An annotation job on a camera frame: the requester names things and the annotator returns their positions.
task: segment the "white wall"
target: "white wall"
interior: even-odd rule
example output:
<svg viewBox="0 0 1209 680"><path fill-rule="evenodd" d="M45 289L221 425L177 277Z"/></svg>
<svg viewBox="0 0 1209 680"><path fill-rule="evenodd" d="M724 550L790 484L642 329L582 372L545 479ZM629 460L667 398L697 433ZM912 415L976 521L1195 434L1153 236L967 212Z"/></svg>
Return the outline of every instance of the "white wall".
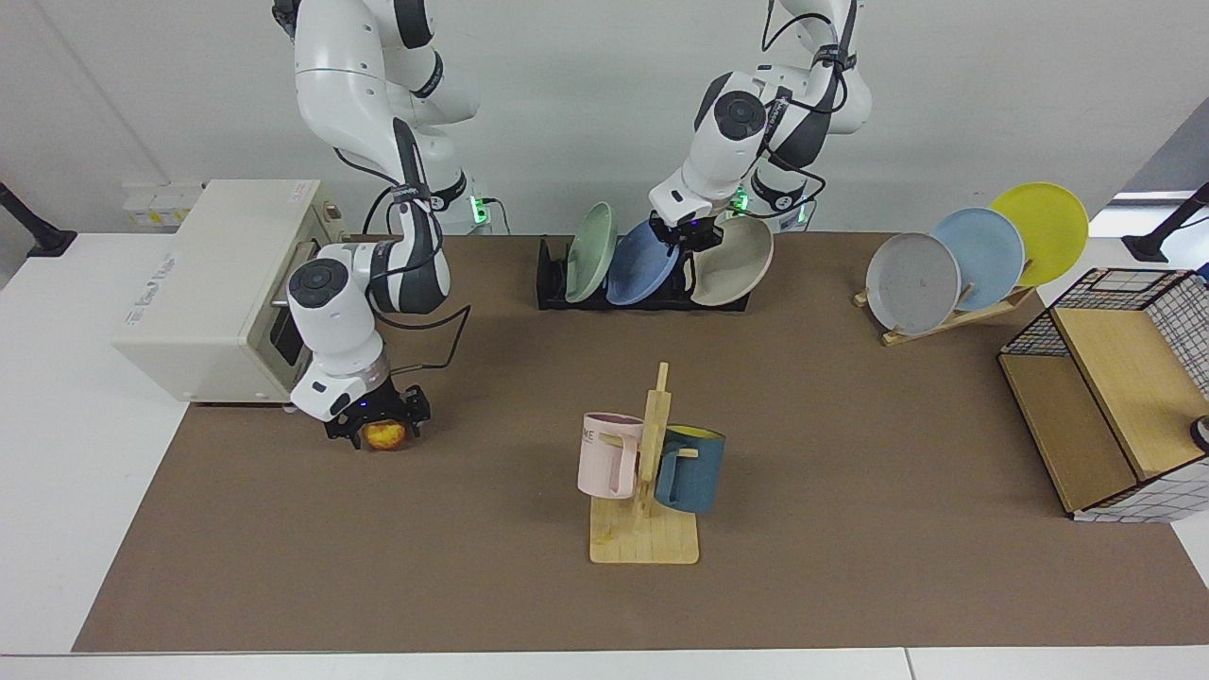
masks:
<svg viewBox="0 0 1209 680"><path fill-rule="evenodd" d="M268 0L40 2L0 2L0 177L51 221L125 229L123 180L319 177L354 215L375 192L299 120ZM1139 7L870 0L860 58L873 119L815 166L832 183L816 226L929 229L1034 179L1094 213L1205 96L1190 88L1203 82L1203 2ZM438 47L482 83L479 117L451 134L522 231L573 229L597 200L623 230L641 220L710 80L764 60L760 0L434 11ZM773 56L805 58L791 40Z"/></svg>

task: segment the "blue plate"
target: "blue plate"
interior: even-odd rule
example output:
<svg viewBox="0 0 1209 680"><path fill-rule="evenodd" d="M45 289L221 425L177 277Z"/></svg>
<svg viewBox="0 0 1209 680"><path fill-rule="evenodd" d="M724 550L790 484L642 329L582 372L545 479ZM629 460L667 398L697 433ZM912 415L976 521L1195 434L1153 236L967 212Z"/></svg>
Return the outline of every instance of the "blue plate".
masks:
<svg viewBox="0 0 1209 680"><path fill-rule="evenodd" d="M617 244L606 298L619 307L637 305L667 281L677 259L679 246L669 255L667 244L655 237L650 223L640 224Z"/></svg>
<svg viewBox="0 0 1209 680"><path fill-rule="evenodd" d="M1012 220L989 208L966 208L932 230L961 270L961 289L973 284L958 311L984 310L1006 298L1024 271L1024 241Z"/></svg>

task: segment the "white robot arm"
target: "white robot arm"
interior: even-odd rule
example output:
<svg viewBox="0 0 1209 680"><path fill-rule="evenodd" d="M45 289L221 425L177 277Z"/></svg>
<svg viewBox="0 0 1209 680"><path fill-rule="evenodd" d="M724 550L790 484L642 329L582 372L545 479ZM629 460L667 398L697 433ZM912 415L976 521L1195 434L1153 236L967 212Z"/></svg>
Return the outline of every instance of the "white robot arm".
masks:
<svg viewBox="0 0 1209 680"><path fill-rule="evenodd" d="M395 64L404 86L418 80L415 74L424 70L424 63L434 69L416 86L415 100L407 100L412 111L418 105L427 116L452 120L473 115L478 103L456 91L444 99L429 92L441 81L435 71L442 67L428 47L430 22L422 0L293 0L291 5L295 13L288 18L294 23L283 25L295 40L302 119L337 151L380 168L354 165L391 183L403 230L398 241L328 246L289 281L290 312L313 352L291 399L329 423L329 436L349 436L354 428L337 428L337 419L343 423L353 413L371 417L401 410L371 302L381 312L429 313L450 290L421 145L392 105L387 62ZM389 22L382 21L387 13ZM415 104L423 100L433 103Z"/></svg>
<svg viewBox="0 0 1209 680"><path fill-rule="evenodd" d="M433 211L446 229L478 225L470 200L474 179L457 161L453 143L436 126L461 122L479 111L478 83L445 62L432 46L432 1L424 0L274 0L273 17L295 42L299 108L325 142L378 167L380 159L358 146L361 127L332 131L334 108L370 105L407 123L423 160ZM335 50L346 58L331 59ZM370 75L368 85L359 77ZM384 102L368 102L371 98ZM348 134L360 139L345 145Z"/></svg>
<svg viewBox="0 0 1209 680"><path fill-rule="evenodd" d="M814 62L729 73L710 85L688 159L649 195L652 226L665 240L701 243L698 224L727 209L748 175L750 214L796 213L805 203L799 171L815 161L826 136L856 132L869 117L872 96L855 54L864 0L780 1L798 18L798 39Z"/></svg>

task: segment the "green indicator light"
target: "green indicator light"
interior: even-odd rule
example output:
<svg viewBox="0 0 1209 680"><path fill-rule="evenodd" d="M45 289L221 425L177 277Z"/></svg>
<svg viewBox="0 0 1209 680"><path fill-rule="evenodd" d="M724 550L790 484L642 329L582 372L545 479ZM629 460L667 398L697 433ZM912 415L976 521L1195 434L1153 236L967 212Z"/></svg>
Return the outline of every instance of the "green indicator light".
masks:
<svg viewBox="0 0 1209 680"><path fill-rule="evenodd" d="M735 190L735 197L730 200L730 204L740 211L746 211L750 201L751 200L747 197L747 192L744 191L742 186L740 186Z"/></svg>
<svg viewBox="0 0 1209 680"><path fill-rule="evenodd" d="M470 206L474 208L474 224L486 224L491 219L491 213L487 212L487 204L482 201L470 196Z"/></svg>

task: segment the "wooden mug tree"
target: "wooden mug tree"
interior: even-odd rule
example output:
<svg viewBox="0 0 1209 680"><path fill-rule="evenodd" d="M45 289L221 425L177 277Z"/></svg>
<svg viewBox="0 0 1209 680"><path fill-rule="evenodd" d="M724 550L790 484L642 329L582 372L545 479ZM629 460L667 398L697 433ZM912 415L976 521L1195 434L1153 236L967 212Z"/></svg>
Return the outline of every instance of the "wooden mug tree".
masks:
<svg viewBox="0 0 1209 680"><path fill-rule="evenodd" d="M596 564L696 564L696 515L655 501L655 480L663 456L672 394L667 391L667 363L659 364L655 388L647 392L642 442L638 444L638 484L634 496L592 497L589 553ZM693 449L677 456L694 457Z"/></svg>

